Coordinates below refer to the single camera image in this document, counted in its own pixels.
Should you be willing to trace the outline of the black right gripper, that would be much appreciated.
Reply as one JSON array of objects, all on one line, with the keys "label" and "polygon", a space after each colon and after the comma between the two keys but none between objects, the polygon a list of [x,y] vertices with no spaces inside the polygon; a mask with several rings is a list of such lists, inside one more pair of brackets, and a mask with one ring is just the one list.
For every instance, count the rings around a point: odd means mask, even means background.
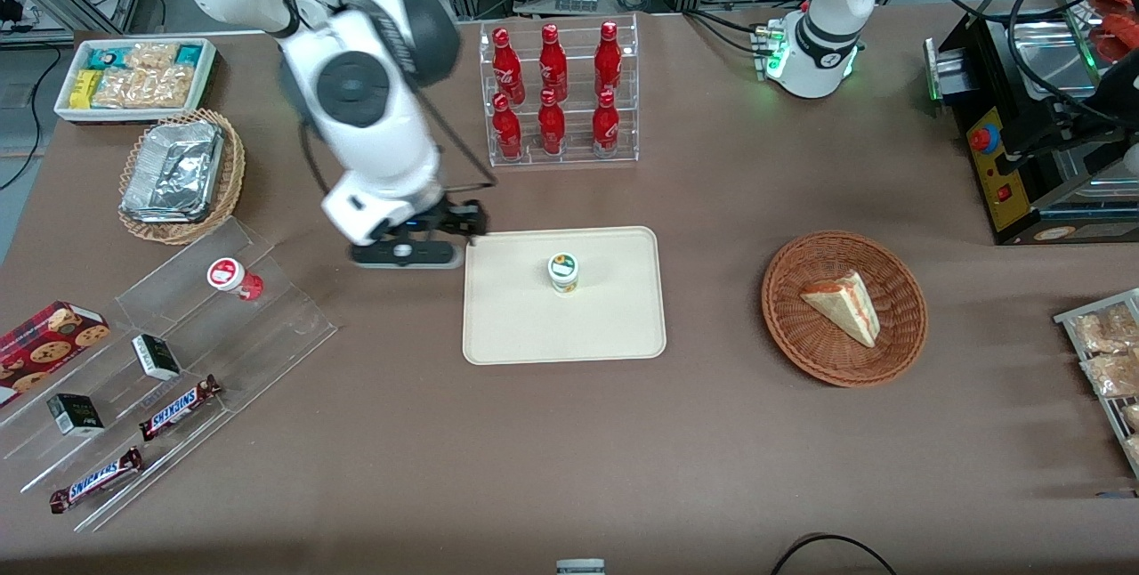
[{"label": "black right gripper", "polygon": [[383,243],[434,241],[436,235],[458,235],[472,243],[487,235],[487,210],[480,200],[467,200],[453,205],[451,198],[443,198],[431,210],[412,215],[399,225],[385,225]]}]

